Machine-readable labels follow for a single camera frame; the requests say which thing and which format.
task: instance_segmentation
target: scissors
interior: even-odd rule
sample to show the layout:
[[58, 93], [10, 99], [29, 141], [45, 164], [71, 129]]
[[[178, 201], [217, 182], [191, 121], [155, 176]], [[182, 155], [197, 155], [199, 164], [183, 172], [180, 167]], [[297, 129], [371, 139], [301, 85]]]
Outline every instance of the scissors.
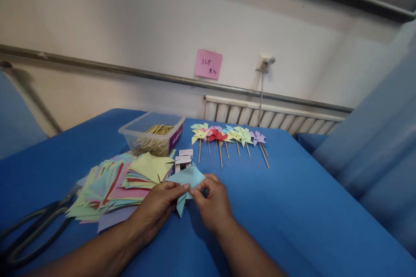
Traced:
[[25, 255], [21, 258], [18, 256], [34, 241], [36, 240], [49, 225], [61, 214], [65, 213], [72, 205], [72, 199], [81, 188], [79, 185], [74, 185], [71, 190], [61, 201], [55, 201], [39, 210], [32, 212], [14, 225], [6, 229], [0, 235], [0, 241], [3, 240], [10, 233], [18, 229], [21, 225], [29, 220], [38, 217], [38, 219], [27, 230], [23, 232], [1, 255], [0, 261], [5, 264], [6, 268], [19, 268], [33, 261], [42, 252], [44, 252], [64, 231], [73, 218], [66, 218], [58, 230], [39, 248]]

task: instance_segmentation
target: table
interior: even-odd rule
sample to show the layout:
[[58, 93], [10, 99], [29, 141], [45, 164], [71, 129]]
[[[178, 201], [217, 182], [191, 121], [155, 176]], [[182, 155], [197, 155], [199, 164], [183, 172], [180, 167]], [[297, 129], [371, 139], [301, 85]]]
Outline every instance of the table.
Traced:
[[[0, 229], [61, 199], [89, 169], [128, 150], [118, 129], [144, 114], [113, 109], [0, 162]], [[193, 148], [186, 119], [177, 149]], [[209, 122], [210, 125], [224, 125]], [[287, 132], [261, 129], [267, 137], [267, 169], [260, 149], [202, 145], [203, 173], [226, 185], [236, 220], [290, 276], [414, 276], [416, 261]], [[49, 263], [96, 237], [96, 224], [71, 222], [55, 243], [16, 272]], [[172, 214], [155, 240], [123, 276], [217, 276], [229, 269], [215, 238], [189, 200], [182, 219]]]

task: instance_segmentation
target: hand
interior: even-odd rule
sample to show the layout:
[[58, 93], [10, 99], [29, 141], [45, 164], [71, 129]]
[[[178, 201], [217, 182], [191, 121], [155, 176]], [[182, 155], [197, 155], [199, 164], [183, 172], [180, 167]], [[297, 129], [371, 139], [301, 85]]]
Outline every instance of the hand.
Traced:
[[[223, 226], [234, 219], [225, 186], [214, 174], [204, 175], [206, 178], [196, 188], [191, 188], [189, 192], [199, 208], [205, 226], [216, 235]], [[207, 198], [204, 198], [201, 193], [204, 188], [209, 189]]]
[[176, 199], [189, 190], [189, 184], [169, 181], [156, 185], [128, 221], [138, 228], [144, 244], [149, 244], [175, 209]]

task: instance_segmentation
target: clear plastic box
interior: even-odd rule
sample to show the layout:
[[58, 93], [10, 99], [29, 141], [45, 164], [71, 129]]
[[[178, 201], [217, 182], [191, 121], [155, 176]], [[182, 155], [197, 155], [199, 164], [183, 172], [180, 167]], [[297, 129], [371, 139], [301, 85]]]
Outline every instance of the clear plastic box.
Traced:
[[[155, 112], [145, 113], [122, 126], [118, 132], [123, 134], [135, 155], [150, 152], [154, 156], [167, 157], [182, 136], [185, 117]], [[173, 126], [166, 135], [146, 133], [154, 125]]]

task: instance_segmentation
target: blue curtain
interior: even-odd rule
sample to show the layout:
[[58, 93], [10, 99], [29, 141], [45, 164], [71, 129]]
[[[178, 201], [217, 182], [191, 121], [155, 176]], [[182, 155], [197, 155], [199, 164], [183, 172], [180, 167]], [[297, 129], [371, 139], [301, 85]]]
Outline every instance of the blue curtain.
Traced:
[[19, 93], [0, 70], [0, 159], [47, 138]]
[[416, 257], [416, 51], [312, 156]]

